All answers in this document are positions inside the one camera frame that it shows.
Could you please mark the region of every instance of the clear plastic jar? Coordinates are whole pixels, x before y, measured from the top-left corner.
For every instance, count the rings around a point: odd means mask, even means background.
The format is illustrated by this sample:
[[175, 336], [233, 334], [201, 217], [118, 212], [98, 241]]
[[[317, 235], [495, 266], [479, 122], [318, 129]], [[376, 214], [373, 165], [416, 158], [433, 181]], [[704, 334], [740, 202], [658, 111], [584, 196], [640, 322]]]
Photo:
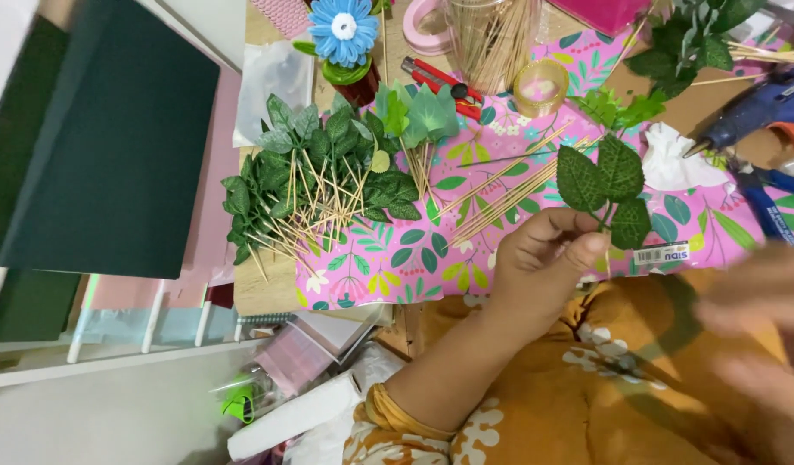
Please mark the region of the clear plastic jar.
[[509, 90], [526, 66], [541, 0], [443, 0], [463, 82], [484, 95]]

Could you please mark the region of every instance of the yellow sleeve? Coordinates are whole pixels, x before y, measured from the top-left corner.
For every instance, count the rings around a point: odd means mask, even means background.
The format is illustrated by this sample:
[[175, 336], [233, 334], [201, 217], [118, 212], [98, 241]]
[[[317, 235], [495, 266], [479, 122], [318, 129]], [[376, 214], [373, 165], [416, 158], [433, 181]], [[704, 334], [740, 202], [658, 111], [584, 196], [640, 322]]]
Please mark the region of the yellow sleeve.
[[354, 410], [354, 428], [345, 443], [342, 465], [449, 465], [454, 433], [422, 425], [392, 401], [382, 384], [371, 386]]

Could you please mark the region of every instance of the floral pattern paper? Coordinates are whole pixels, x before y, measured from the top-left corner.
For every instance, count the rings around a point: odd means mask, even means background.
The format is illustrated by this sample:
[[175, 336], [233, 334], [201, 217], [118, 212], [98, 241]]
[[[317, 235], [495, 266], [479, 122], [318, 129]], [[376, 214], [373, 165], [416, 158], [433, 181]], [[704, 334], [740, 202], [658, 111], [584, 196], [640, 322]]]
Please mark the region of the floral pattern paper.
[[[588, 30], [564, 37], [548, 46], [533, 49], [532, 58], [551, 58], [569, 71], [569, 95], [579, 95], [604, 83], [618, 59], [629, 34], [614, 40]], [[738, 73], [752, 71], [739, 69]], [[534, 194], [506, 211], [502, 218], [477, 233], [459, 247], [449, 248], [453, 231], [497, 197], [523, 182], [556, 156], [558, 145], [573, 145], [582, 137], [593, 140], [600, 135], [594, 125], [571, 105], [564, 105], [550, 116], [530, 119], [521, 116], [506, 94], [485, 98], [481, 121], [461, 116], [461, 133], [442, 141], [433, 158], [430, 183], [440, 207], [459, 198], [506, 166], [508, 161], [461, 167], [477, 161], [498, 160], [525, 153], [556, 128], [570, 123], [560, 136], [530, 155], [515, 169], [481, 189], [471, 200], [440, 218], [430, 198], [418, 202], [423, 218], [372, 223], [360, 218], [343, 231], [332, 250], [312, 248], [307, 257], [317, 276], [298, 269], [297, 296], [307, 309], [347, 308], [377, 301], [411, 303], [441, 299], [444, 295], [485, 295], [492, 285], [495, 252], [500, 239], [543, 208], [564, 206], [555, 180], [549, 180]], [[624, 134], [624, 141], [646, 147], [639, 140], [639, 127]], [[595, 159], [595, 149], [587, 154]], [[401, 168], [407, 170], [404, 161]], [[585, 281], [616, 276], [644, 276], [651, 272], [674, 273], [692, 267], [724, 267], [741, 258], [747, 250], [763, 242], [762, 229], [742, 196], [730, 182], [725, 185], [657, 192], [646, 188], [653, 230], [645, 246], [689, 241], [686, 260], [657, 265], [637, 265], [633, 251], [611, 249], [609, 264], [599, 260]], [[794, 232], [794, 196], [769, 189], [788, 226]]]

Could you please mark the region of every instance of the yellow patterned clothing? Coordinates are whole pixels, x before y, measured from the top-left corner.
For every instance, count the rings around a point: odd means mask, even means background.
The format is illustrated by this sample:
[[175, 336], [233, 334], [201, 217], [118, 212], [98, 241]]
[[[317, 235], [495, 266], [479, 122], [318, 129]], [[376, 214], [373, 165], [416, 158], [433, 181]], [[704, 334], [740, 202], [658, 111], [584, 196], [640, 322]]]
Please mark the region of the yellow patterned clothing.
[[[775, 329], [718, 338], [692, 304], [717, 276], [691, 270], [602, 283], [524, 347], [459, 431], [421, 425], [383, 385], [355, 411], [345, 464], [747, 464], [766, 455], [758, 409], [711, 369], [719, 354], [784, 363]], [[426, 349], [481, 298], [423, 307]]]

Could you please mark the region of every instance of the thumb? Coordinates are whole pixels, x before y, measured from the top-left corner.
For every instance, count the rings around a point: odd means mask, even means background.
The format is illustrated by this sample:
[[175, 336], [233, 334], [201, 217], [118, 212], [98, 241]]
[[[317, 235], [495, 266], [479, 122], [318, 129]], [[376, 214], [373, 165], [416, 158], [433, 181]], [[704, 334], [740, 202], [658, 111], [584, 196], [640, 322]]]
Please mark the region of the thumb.
[[600, 232], [589, 232], [572, 241], [552, 262], [547, 270], [562, 283], [576, 285], [584, 271], [593, 267], [598, 257], [609, 248], [609, 236]]

